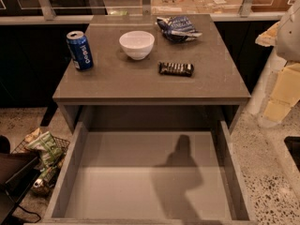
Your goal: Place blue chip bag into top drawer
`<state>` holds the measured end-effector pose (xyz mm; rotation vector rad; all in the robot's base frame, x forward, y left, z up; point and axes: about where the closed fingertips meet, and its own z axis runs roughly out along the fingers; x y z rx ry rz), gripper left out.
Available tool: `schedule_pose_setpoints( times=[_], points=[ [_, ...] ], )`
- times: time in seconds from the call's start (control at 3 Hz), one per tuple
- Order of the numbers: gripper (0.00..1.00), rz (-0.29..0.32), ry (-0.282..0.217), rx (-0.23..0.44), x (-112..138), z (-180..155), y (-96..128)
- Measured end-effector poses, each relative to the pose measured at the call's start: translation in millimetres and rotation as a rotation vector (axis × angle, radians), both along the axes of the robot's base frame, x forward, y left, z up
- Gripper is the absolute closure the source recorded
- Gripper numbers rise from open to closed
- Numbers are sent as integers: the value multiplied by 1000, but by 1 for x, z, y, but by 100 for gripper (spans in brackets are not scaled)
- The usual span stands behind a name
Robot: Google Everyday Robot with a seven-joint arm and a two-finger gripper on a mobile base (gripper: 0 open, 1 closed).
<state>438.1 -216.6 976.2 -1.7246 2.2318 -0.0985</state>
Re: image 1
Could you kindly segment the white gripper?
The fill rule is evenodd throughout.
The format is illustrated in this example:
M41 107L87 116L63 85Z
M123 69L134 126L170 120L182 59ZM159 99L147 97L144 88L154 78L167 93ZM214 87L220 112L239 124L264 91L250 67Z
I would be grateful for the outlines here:
M287 61L300 61L300 0L255 39L264 47L276 46L277 55ZM277 81L267 102L263 116L281 122L300 100L300 64L291 63L277 75Z

